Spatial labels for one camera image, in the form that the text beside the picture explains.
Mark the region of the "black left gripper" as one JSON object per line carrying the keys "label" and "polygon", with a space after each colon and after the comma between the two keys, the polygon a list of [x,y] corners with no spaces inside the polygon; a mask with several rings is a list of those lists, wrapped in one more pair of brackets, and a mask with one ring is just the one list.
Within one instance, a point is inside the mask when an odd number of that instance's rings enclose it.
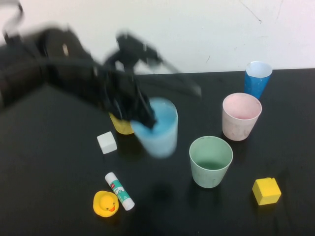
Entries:
{"label": "black left gripper", "polygon": [[156,116],[148,97],[141,91],[134,76],[134,67],[140,60],[145,60],[141,50],[117,50],[110,55],[103,66],[98,105],[113,114],[119,120],[134,120],[152,129]]}

